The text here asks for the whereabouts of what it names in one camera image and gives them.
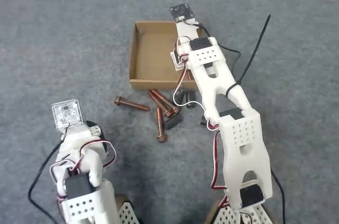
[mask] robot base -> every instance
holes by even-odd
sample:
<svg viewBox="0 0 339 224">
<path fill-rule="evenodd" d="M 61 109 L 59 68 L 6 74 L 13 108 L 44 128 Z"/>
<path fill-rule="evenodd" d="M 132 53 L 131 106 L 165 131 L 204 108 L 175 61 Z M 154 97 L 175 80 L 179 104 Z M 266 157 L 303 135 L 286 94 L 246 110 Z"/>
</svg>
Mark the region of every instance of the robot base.
<svg viewBox="0 0 339 224">
<path fill-rule="evenodd" d="M 246 207 L 239 213 L 230 207 L 220 209 L 219 203 L 217 200 L 212 206 L 204 224 L 277 224 L 263 205 Z"/>
</svg>

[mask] screw head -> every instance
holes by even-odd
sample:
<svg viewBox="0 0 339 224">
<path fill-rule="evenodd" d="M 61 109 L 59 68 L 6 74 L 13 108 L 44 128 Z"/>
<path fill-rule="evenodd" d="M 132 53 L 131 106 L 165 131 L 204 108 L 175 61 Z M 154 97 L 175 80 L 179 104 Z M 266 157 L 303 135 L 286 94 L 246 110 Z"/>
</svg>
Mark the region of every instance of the screw head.
<svg viewBox="0 0 339 224">
<path fill-rule="evenodd" d="M 167 141 L 167 135 L 161 135 L 157 137 L 159 143 L 165 143 Z"/>
<path fill-rule="evenodd" d="M 118 106 L 119 106 L 119 104 L 120 104 L 120 98 L 121 98 L 121 97 L 116 97 L 115 100 L 114 100 L 114 103 L 115 103 L 116 105 L 118 105 Z"/>
<path fill-rule="evenodd" d="M 181 108 L 180 108 L 179 106 L 176 106 L 176 107 L 173 109 L 173 113 L 175 113 L 175 114 L 178 114 L 180 111 L 181 111 Z"/>
<path fill-rule="evenodd" d="M 164 116 L 171 117 L 173 114 L 174 114 L 174 112 L 172 112 L 172 110 L 169 109 L 165 112 Z"/>
</svg>

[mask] cardboard box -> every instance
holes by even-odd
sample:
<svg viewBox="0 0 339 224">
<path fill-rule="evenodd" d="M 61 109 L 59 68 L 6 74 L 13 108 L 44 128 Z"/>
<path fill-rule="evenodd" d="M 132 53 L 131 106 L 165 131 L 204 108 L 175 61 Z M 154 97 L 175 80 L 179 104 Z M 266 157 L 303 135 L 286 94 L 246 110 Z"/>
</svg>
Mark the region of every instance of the cardboard box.
<svg viewBox="0 0 339 224">
<path fill-rule="evenodd" d="M 175 71 L 170 56 L 177 39 L 173 21 L 137 21 L 133 31 L 129 79 L 133 89 L 174 89 L 182 71 Z M 183 81 L 195 89 L 193 80 Z"/>
</svg>

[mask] white robotic arm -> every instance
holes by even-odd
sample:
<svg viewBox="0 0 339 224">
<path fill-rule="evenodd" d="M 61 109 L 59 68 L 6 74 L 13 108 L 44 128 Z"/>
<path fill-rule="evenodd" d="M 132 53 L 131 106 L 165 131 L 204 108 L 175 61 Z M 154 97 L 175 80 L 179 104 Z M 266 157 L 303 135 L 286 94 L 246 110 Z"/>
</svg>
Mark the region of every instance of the white robotic arm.
<svg viewBox="0 0 339 224">
<path fill-rule="evenodd" d="M 236 81 L 218 42 L 214 37 L 198 37 L 199 25 L 188 4 L 174 6 L 170 10 L 180 40 L 180 45 L 176 45 L 171 53 L 174 65 L 179 70 L 185 63 L 191 70 L 202 97 L 204 116 L 220 130 L 225 153 L 223 171 L 228 203 L 235 210 L 261 204 L 272 196 L 272 180 L 260 114 L 251 107 L 242 87 L 236 85 L 229 90 L 227 97 L 237 108 L 220 117 L 216 96 L 226 95 Z M 175 62 L 175 57 L 179 58 L 179 63 Z M 245 174 L 251 171 L 256 178 L 243 182 Z"/>
<path fill-rule="evenodd" d="M 50 173 L 66 223 L 120 223 L 113 186 L 102 178 L 103 167 L 115 159 L 114 147 L 100 138 L 99 126 L 83 122 L 77 100 L 53 104 L 52 109 L 64 142 Z M 114 159 L 106 164 L 105 144 L 114 150 Z"/>
</svg>

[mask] copper screw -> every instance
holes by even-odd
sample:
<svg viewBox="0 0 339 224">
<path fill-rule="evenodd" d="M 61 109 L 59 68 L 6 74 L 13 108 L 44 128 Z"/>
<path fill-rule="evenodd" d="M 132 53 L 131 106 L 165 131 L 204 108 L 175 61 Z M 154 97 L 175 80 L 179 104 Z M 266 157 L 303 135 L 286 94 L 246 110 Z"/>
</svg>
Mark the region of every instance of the copper screw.
<svg viewBox="0 0 339 224">
<path fill-rule="evenodd" d="M 178 114 L 180 112 L 180 107 L 174 105 L 172 102 L 170 102 L 163 94 L 161 94 L 158 90 L 150 90 L 155 96 L 157 96 L 160 100 L 165 102 L 167 106 L 169 106 L 175 114 Z"/>
<path fill-rule="evenodd" d="M 130 106 L 134 109 L 139 109 L 139 110 L 142 110 L 142 111 L 146 111 L 148 112 L 149 111 L 149 107 L 148 106 L 145 106 L 145 105 L 141 105 L 141 104 L 138 104 L 138 103 L 135 103 L 135 102 L 131 102 L 131 101 L 127 101 L 125 99 L 123 99 L 122 97 L 116 97 L 115 100 L 114 100 L 114 103 L 116 105 L 125 105 L 125 106 Z"/>
<path fill-rule="evenodd" d="M 186 71 L 186 75 L 187 75 L 187 79 L 188 79 L 188 80 L 194 80 L 194 77 L 193 77 L 192 72 L 191 72 L 190 69 L 188 69 L 188 70 Z"/>
<path fill-rule="evenodd" d="M 159 143 L 164 143 L 167 141 L 167 135 L 164 134 L 163 111 L 161 110 L 160 107 L 157 107 L 157 120 L 159 132 L 157 140 L 159 141 Z"/>
<path fill-rule="evenodd" d="M 161 108 L 161 110 L 164 112 L 164 115 L 166 117 L 170 117 L 173 112 L 171 109 L 168 109 L 163 103 L 161 103 L 160 100 L 157 99 L 157 97 L 155 95 L 153 95 L 153 93 L 151 91 L 147 92 L 148 96 L 151 97 L 151 99 L 157 103 L 158 107 Z"/>
</svg>

